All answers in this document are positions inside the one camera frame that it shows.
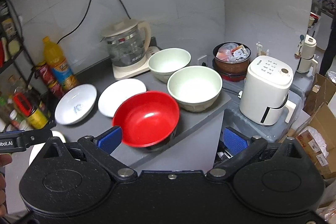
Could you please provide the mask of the left hand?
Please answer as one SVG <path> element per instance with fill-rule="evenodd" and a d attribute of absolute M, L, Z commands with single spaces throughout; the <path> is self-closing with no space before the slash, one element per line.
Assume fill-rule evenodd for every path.
<path fill-rule="evenodd" d="M 12 162 L 12 157 L 8 153 L 1 154 L 0 156 L 0 164 L 1 168 L 10 164 Z M 5 188 L 6 188 L 6 181 L 5 176 L 1 174 L 0 176 L 0 203 L 1 203 L 1 217 L 5 216 L 7 209 L 5 207 L 6 202 L 6 194 L 5 194 Z"/>

